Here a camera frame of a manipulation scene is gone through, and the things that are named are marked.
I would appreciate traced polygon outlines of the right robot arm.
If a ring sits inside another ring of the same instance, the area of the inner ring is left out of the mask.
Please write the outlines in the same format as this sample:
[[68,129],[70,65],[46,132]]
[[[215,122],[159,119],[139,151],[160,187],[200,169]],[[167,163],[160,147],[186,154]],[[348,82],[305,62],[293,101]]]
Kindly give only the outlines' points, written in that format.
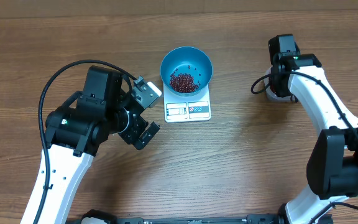
[[264,90],[273,100],[301,103],[318,134],[306,165],[308,184],[280,214],[285,223],[331,223],[325,214],[358,196],[358,118],[332,89],[321,62],[302,54],[293,35],[277,35],[268,49],[272,66]]

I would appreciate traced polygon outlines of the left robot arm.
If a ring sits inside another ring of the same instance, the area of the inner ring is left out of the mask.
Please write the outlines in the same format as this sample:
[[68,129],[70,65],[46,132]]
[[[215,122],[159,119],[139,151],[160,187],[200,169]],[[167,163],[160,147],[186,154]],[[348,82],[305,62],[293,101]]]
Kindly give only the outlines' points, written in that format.
[[91,66],[83,90],[41,123],[42,158],[22,223],[65,223],[78,186],[99,146],[112,134],[143,149],[160,127],[141,117],[162,92],[118,68]]

